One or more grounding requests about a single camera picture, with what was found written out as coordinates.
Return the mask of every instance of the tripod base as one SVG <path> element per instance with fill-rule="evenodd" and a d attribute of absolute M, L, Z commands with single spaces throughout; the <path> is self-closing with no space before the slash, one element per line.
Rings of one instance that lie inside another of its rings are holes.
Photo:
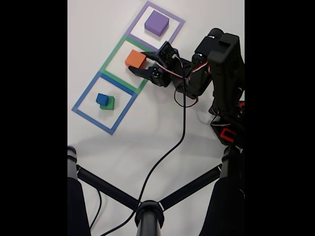
<path fill-rule="evenodd" d="M 138 207 L 135 222 L 137 236 L 160 236 L 164 223 L 163 210 L 155 201 L 145 201 Z"/>

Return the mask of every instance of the black cable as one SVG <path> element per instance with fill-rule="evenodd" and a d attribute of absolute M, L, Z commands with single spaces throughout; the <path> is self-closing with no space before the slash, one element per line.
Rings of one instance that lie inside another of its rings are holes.
<path fill-rule="evenodd" d="M 181 104 L 179 104 L 179 102 L 176 100 L 176 92 L 177 92 L 177 89 L 179 88 L 179 86 L 181 86 L 182 84 L 179 84 L 176 88 L 175 88 L 175 92 L 174 92 L 174 100 L 175 100 L 175 102 L 179 105 L 179 106 L 181 106 L 181 107 L 184 107 L 184 106 L 182 106 Z M 190 105 L 190 106 L 188 106 L 188 107 L 186 107 L 186 108 L 189 108 L 189 107 L 192 107 L 192 106 L 194 106 L 194 105 L 196 105 L 196 103 L 199 101 L 199 99 L 198 99 L 198 97 L 196 97 L 196 101 L 192 104 L 192 105 Z"/>
<path fill-rule="evenodd" d="M 186 132 L 186 98 L 185 98 L 185 94 L 186 94 L 186 86 L 185 86 L 185 71 L 184 71 L 184 67 L 183 67 L 183 64 L 182 64 L 182 61 L 180 60 L 179 57 L 176 57 L 180 63 L 181 63 L 181 66 L 182 66 L 182 70 L 183 70 L 183 80 L 184 80 L 184 93 L 183 93 L 183 96 L 184 96 L 184 118 L 183 118 L 183 134 L 182 134 L 182 137 L 180 139 L 180 141 L 170 150 L 168 151 L 163 157 L 161 157 L 161 159 L 159 161 L 157 161 L 157 163 L 152 167 L 152 169 L 150 170 L 149 174 L 147 175 L 146 177 L 146 180 L 144 181 L 144 184 L 142 186 L 142 189 L 141 189 L 141 193 L 140 193 L 140 196 L 139 196 L 139 200 L 137 202 L 137 206 L 136 208 L 133 210 L 132 214 L 130 215 L 130 217 L 125 221 L 123 222 L 121 225 L 111 229 L 110 231 L 102 234 L 101 236 L 106 236 L 112 232 L 114 232 L 115 230 L 117 229 L 120 229 L 122 226 L 124 226 L 125 224 L 127 224 L 133 217 L 133 215 L 135 214 L 135 212 L 137 211 L 137 208 L 141 202 L 141 198 L 142 198 L 142 195 L 143 195 L 143 192 L 144 192 L 144 188 L 146 187 L 147 185 L 147 182 L 149 180 L 149 177 L 150 175 L 152 174 L 152 172 L 154 171 L 154 169 L 158 166 L 159 163 L 161 163 L 174 149 L 176 149 L 181 143 L 182 141 L 184 140 L 184 137 L 185 137 L 185 132 Z"/>
<path fill-rule="evenodd" d="M 100 208 L 102 207 L 102 197 L 101 197 L 100 192 L 99 192 L 99 190 L 98 190 L 98 189 L 97 189 L 97 192 L 98 192 L 98 195 L 99 195 L 99 207 L 98 207 L 98 210 L 97 210 L 96 216 L 94 217 L 94 220 L 92 221 L 92 224 L 91 224 L 91 226 L 90 226 L 90 230 L 91 230 L 91 228 L 92 228 L 92 226 L 93 226 L 93 224 L 94 224 L 94 222 L 95 222 L 96 218 L 98 217 L 98 214 L 99 214 Z"/>

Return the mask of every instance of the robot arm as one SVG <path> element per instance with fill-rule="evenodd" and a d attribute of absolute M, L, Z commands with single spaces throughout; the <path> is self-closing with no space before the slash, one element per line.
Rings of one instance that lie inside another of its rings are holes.
<path fill-rule="evenodd" d="M 209 113 L 216 118 L 211 126 L 222 144 L 244 148 L 245 103 L 239 100 L 245 90 L 245 64 L 238 36 L 212 29 L 196 48 L 191 62 L 181 58 L 184 80 L 181 65 L 174 59 L 174 55 L 179 57 L 178 50 L 168 42 L 156 53 L 143 54 L 157 64 L 148 70 L 130 66 L 131 72 L 158 86 L 167 87 L 172 82 L 182 93 L 186 83 L 186 96 L 191 99 L 201 96 L 213 81 L 214 100 Z"/>

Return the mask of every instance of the purple square outline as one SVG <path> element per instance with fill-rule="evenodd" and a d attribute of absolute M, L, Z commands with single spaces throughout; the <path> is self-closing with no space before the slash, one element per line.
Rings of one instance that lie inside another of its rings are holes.
<path fill-rule="evenodd" d="M 132 38 L 133 40 L 141 43 L 142 45 L 146 46 L 147 48 L 152 49 L 154 52 L 157 52 L 158 48 L 153 47 L 151 44 L 148 44 L 147 42 L 143 41 L 142 39 L 131 34 L 132 29 L 137 24 L 137 22 L 139 21 L 139 19 L 143 15 L 143 13 L 146 11 L 148 6 L 151 6 L 152 8 L 162 12 L 163 14 L 167 15 L 168 17 L 173 18 L 174 20 L 179 22 L 179 25 L 177 26 L 176 30 L 172 34 L 171 38 L 168 40 L 169 43 L 172 43 L 174 41 L 175 37 L 178 35 L 179 31 L 182 29 L 185 21 L 183 19 L 179 18 L 178 16 L 175 16 L 174 14 L 172 14 L 172 13 L 164 10 L 163 8 L 155 5 L 154 3 L 150 2 L 150 1 L 146 2 L 146 4 L 143 6 L 143 8 L 139 12 L 139 14 L 136 16 L 136 18 L 133 20 L 133 22 L 131 23 L 131 25 L 129 26 L 127 31 L 125 32 L 125 35 L 127 35 L 129 38 Z"/>

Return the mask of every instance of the purple cube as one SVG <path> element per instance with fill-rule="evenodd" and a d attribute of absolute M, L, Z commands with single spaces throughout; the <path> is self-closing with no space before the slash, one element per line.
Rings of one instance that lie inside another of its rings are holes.
<path fill-rule="evenodd" d="M 145 22 L 144 28 L 157 36 L 161 36 L 168 26 L 168 22 L 169 19 L 166 16 L 163 16 L 157 11 L 153 11 L 151 16 L 149 16 Z"/>

